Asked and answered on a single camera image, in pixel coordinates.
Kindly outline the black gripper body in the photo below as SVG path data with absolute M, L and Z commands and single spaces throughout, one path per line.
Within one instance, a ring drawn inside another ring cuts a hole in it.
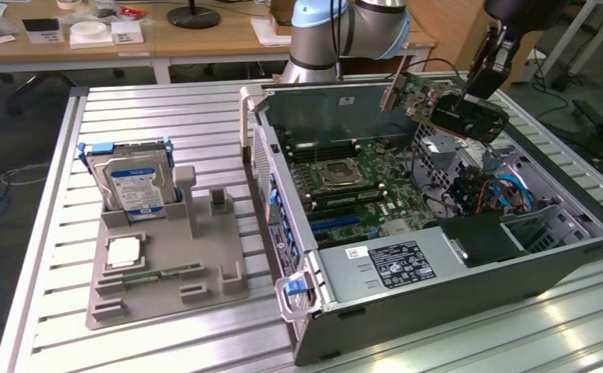
M 486 0 L 484 11 L 506 27 L 504 39 L 508 41 L 520 40 L 531 31 L 546 28 L 544 1 Z

